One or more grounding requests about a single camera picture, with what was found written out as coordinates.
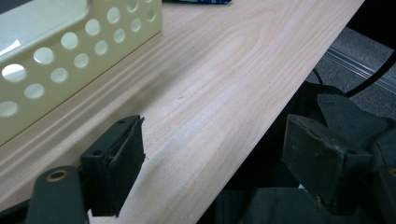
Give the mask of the metal floor rail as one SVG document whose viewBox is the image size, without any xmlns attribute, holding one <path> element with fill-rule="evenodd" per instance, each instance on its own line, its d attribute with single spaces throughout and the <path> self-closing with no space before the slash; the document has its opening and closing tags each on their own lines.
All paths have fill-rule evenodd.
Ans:
<svg viewBox="0 0 396 224">
<path fill-rule="evenodd" d="M 368 79 L 376 72 L 376 69 L 357 59 L 352 58 L 351 56 L 348 56 L 344 52 L 334 47 L 329 47 L 325 52 L 324 57 L 327 60 L 340 65 L 347 71 L 352 72 L 353 74 L 364 79 Z M 386 91 L 396 94 L 396 64 L 394 64 L 387 73 L 380 77 L 375 82 L 375 85 Z"/>
</svg>

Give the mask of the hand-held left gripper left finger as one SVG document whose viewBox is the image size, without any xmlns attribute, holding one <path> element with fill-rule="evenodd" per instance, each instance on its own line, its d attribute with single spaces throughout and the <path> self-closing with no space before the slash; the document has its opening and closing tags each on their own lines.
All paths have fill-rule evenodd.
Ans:
<svg viewBox="0 0 396 224">
<path fill-rule="evenodd" d="M 139 115 L 116 121 L 80 156 L 94 217 L 120 214 L 145 160 L 143 121 Z"/>
</svg>

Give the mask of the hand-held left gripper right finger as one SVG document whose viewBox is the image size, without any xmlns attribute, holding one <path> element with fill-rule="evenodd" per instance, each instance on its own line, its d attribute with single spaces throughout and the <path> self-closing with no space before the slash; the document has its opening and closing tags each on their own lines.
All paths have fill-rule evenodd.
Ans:
<svg viewBox="0 0 396 224">
<path fill-rule="evenodd" d="M 321 123 L 297 115 L 287 119 L 282 161 L 317 202 L 334 215 L 350 215 L 355 189 L 371 155 Z"/>
</svg>

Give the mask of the cream perforated plastic basket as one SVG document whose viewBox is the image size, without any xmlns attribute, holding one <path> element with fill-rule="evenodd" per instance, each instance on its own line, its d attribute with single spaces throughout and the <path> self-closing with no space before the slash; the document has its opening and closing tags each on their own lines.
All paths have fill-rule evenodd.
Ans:
<svg viewBox="0 0 396 224">
<path fill-rule="evenodd" d="M 162 24 L 162 0 L 0 1 L 0 146 Z"/>
</svg>

